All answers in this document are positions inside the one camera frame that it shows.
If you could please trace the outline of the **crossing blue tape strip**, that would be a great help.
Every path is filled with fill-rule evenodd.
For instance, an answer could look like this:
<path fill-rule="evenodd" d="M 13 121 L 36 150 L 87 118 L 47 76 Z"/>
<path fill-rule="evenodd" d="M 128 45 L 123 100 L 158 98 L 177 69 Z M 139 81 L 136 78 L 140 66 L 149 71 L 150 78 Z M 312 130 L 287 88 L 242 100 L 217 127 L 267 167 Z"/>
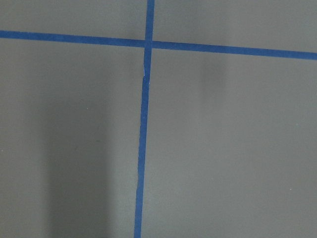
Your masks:
<path fill-rule="evenodd" d="M 136 47 L 136 48 L 144 48 L 146 46 L 146 42 L 144 40 L 65 35 L 65 34 L 53 34 L 53 33 L 6 31 L 6 30 L 1 30 L 0 37 L 6 38 L 6 39 L 65 42 L 65 43 L 91 44 L 91 45 L 110 45 L 110 46 Z M 221 53 L 221 54 L 290 58 L 290 59 L 301 59 L 301 60 L 316 60 L 317 59 L 316 53 L 288 51 L 288 50 L 245 48 L 245 47 L 235 47 L 235 46 L 218 46 L 218 45 L 204 45 L 204 44 L 162 42 L 162 41 L 153 41 L 151 43 L 151 46 L 153 49 L 164 49 L 164 50 L 209 52 L 209 53 Z"/>

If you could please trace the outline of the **long blue tape strip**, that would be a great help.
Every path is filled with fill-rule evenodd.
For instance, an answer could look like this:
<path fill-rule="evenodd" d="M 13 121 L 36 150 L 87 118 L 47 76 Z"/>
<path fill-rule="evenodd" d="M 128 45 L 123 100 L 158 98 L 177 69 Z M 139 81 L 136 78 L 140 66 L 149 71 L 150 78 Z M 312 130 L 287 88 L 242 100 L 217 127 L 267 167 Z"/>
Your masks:
<path fill-rule="evenodd" d="M 136 189 L 136 204 L 134 218 L 134 235 L 135 238 L 142 236 L 142 214 L 143 214 L 143 196 L 144 196 L 144 179 L 146 163 L 146 146 L 147 146 L 147 125 L 150 93 L 150 76 L 152 62 L 152 43 L 154 28 L 155 1 L 147 1 L 145 43 L 144 43 L 144 76 L 142 80 L 141 94 L 141 114 L 140 114 L 140 131 L 139 131 L 139 148 L 138 148 L 138 180 Z"/>

